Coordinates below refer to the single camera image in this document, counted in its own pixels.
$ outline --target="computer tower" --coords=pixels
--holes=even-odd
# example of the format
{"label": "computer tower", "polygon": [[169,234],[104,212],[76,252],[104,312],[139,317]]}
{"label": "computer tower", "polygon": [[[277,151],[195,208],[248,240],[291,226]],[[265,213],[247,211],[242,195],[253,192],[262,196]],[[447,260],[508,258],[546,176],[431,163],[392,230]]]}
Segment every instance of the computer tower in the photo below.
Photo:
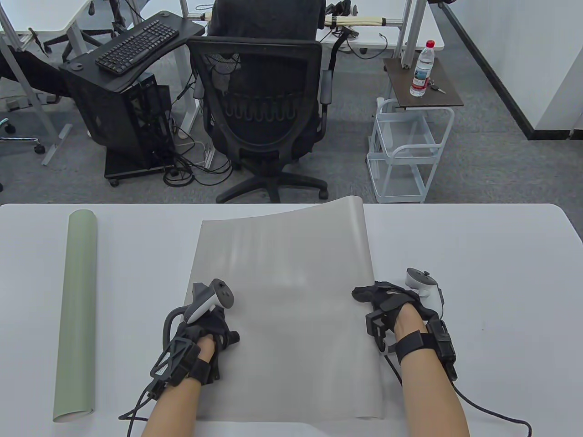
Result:
{"label": "computer tower", "polygon": [[168,125],[170,92],[167,86],[156,83],[153,74],[142,73],[125,90],[114,92],[79,75],[64,73],[96,143],[135,168],[150,169],[173,162],[174,140]]}

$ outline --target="wrist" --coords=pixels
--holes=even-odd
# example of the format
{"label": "wrist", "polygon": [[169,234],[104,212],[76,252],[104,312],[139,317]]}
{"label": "wrist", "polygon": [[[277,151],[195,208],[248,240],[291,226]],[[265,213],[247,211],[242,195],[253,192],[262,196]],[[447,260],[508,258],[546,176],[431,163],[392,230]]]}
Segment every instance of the wrist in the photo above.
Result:
{"label": "wrist", "polygon": [[427,333],[427,328],[415,307],[411,304],[405,304],[399,311],[395,322],[395,337],[399,341],[415,331]]}

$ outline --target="wrist strap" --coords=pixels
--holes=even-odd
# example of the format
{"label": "wrist strap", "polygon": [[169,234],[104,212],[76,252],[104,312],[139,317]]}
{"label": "wrist strap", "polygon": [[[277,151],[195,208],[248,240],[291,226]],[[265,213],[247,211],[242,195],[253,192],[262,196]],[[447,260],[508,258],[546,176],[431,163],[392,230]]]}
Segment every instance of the wrist strap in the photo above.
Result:
{"label": "wrist strap", "polygon": [[438,345],[435,336],[433,334],[421,334],[419,331],[415,331],[397,341],[395,352],[399,364],[401,364],[403,358],[408,354],[419,349],[433,349],[438,353]]}
{"label": "wrist strap", "polygon": [[192,368],[188,372],[188,377],[196,379],[201,385],[205,385],[209,380],[210,375],[210,364],[205,360],[197,358]]}

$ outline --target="gray sheet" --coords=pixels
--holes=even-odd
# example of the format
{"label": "gray sheet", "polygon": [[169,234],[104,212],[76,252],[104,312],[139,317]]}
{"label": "gray sheet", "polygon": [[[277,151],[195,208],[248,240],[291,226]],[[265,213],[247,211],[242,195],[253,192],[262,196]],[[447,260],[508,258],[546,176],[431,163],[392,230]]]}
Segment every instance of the gray sheet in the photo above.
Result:
{"label": "gray sheet", "polygon": [[221,380],[203,387],[199,418],[380,417],[370,306],[350,295],[374,281],[360,198],[203,222],[185,303],[193,282],[215,277],[233,290],[227,322],[241,342],[220,356]]}

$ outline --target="keys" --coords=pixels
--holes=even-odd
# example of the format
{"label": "keys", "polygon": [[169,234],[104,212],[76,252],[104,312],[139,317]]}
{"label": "keys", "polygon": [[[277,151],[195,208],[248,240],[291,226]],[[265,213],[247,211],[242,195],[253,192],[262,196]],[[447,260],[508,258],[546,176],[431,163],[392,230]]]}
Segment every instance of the keys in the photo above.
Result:
{"label": "keys", "polygon": [[432,90],[439,91],[440,93],[443,93],[443,94],[447,94],[447,93],[446,93],[444,90],[442,90],[441,88],[439,88],[439,87],[436,85],[436,83],[433,81],[433,79],[429,79],[429,87],[430,87]]}

